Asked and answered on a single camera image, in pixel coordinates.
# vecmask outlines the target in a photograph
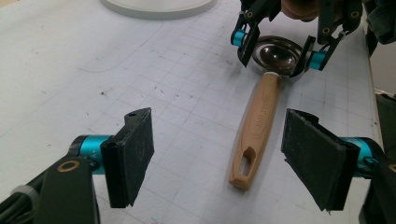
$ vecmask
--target white table surface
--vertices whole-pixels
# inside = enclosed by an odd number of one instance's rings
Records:
[[[227,182],[241,118],[262,70],[238,62],[230,34],[240,8],[219,0],[177,21],[118,15],[98,0],[24,0],[0,8],[0,200],[65,155],[81,134],[114,134],[123,116],[152,107],[155,154],[135,207],[103,223],[358,223],[368,181],[354,179],[342,212],[320,212],[280,152],[286,108],[312,113],[340,136],[379,141],[363,30],[323,72],[284,80],[276,119],[250,191]],[[279,14],[262,35],[303,45],[317,21]]]

